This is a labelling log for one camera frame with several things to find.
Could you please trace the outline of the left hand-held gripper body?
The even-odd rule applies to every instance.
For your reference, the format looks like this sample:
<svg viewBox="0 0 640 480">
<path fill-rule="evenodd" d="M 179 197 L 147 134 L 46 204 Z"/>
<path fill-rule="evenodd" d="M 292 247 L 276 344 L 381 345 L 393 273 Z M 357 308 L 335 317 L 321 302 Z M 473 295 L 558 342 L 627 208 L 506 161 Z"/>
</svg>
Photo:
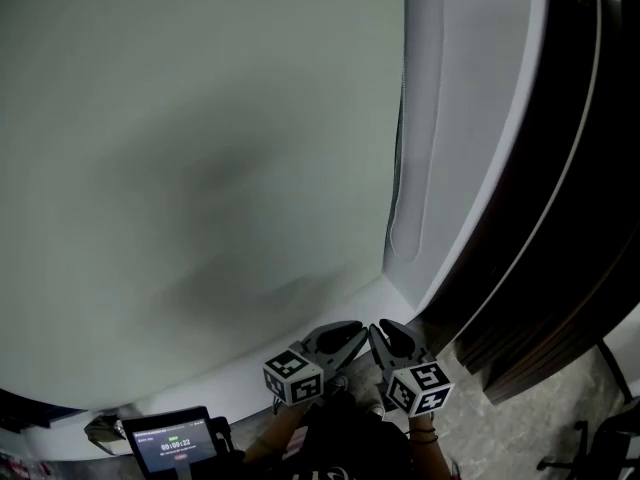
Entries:
<svg viewBox="0 0 640 480">
<path fill-rule="evenodd" d="M 338 375 L 335 361 L 329 361 L 294 342 L 263 364 L 267 389 L 284 405 L 295 406 L 324 394 L 325 385 Z"/>
</svg>

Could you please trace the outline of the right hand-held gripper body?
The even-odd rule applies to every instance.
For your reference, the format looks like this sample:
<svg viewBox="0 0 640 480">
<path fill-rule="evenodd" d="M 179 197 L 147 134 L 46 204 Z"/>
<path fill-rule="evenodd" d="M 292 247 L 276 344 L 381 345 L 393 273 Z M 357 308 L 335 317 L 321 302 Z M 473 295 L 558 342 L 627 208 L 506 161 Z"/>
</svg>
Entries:
<svg viewBox="0 0 640 480">
<path fill-rule="evenodd" d="M 384 388 L 385 400 L 407 417 L 418 417 L 441 409 L 454 383 L 436 360 L 395 369 Z"/>
</svg>

